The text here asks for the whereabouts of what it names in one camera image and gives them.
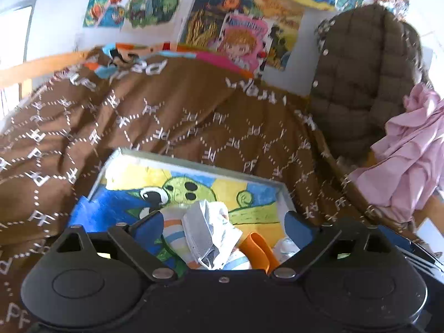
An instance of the pink clothing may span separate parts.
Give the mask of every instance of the pink clothing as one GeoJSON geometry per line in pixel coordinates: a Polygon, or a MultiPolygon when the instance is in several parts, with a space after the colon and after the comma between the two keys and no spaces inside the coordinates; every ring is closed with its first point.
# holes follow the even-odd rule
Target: pink clothing
{"type": "Polygon", "coordinates": [[[404,96],[404,107],[372,145],[379,163],[349,174],[370,204],[388,207],[386,215],[400,223],[424,207],[437,185],[444,187],[444,100],[420,83],[404,96]]]}

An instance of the metal screw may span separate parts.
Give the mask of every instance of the metal screw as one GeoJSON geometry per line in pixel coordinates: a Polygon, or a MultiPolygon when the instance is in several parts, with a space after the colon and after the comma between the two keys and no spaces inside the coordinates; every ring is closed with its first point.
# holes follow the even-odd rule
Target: metal screw
{"type": "Polygon", "coordinates": [[[279,279],[291,279],[296,277],[296,272],[291,268],[277,268],[273,272],[274,276],[279,279]]]}
{"type": "Polygon", "coordinates": [[[174,275],[174,271],[170,268],[157,268],[153,272],[153,277],[156,279],[170,279],[174,275]]]}

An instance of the orange strap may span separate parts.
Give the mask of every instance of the orange strap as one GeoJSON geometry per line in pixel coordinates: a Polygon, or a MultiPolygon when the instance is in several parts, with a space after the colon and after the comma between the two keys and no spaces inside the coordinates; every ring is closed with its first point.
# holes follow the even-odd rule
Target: orange strap
{"type": "Polygon", "coordinates": [[[263,269],[270,274],[279,266],[273,251],[259,233],[250,233],[239,246],[239,250],[246,255],[253,269],[263,269]]]}

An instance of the brown duvet cover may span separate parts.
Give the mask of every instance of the brown duvet cover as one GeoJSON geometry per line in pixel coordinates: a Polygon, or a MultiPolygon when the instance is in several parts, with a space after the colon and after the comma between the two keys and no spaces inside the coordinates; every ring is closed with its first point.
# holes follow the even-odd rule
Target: brown duvet cover
{"type": "Polygon", "coordinates": [[[29,327],[21,282],[118,147],[285,182],[297,211],[316,224],[344,215],[381,221],[344,181],[300,97],[197,59],[155,55],[103,79],[110,57],[94,49],[89,58],[35,91],[0,135],[4,332],[29,327]]]}

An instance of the brown puffer jacket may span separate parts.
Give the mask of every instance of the brown puffer jacket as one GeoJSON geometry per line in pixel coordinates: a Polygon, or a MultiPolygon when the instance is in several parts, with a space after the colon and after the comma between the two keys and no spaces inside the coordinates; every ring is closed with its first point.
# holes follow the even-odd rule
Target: brown puffer jacket
{"type": "Polygon", "coordinates": [[[417,32],[379,5],[344,12],[320,25],[322,48],[309,110],[334,156],[355,162],[405,111],[402,98],[421,81],[417,32]]]}

